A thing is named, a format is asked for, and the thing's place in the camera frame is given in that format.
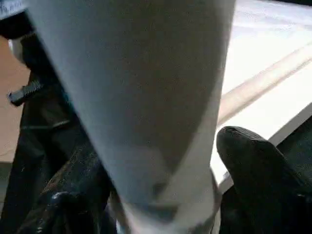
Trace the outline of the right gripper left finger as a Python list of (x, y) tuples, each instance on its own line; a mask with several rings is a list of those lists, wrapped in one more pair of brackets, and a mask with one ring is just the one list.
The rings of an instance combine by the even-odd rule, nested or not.
[(115, 234), (107, 202), (111, 192), (93, 146), (78, 146), (41, 191), (19, 234)]

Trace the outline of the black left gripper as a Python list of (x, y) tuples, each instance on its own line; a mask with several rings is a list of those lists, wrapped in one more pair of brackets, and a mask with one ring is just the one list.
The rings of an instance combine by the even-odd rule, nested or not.
[(10, 39), (9, 46), (30, 75), (26, 85), (8, 94), (22, 115), (7, 208), (30, 210), (87, 137), (38, 37)]

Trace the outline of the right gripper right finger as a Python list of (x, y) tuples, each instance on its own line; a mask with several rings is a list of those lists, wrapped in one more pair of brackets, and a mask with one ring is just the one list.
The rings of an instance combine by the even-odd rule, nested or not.
[(223, 127), (216, 147), (257, 234), (310, 234), (312, 182), (268, 140), (242, 127)]

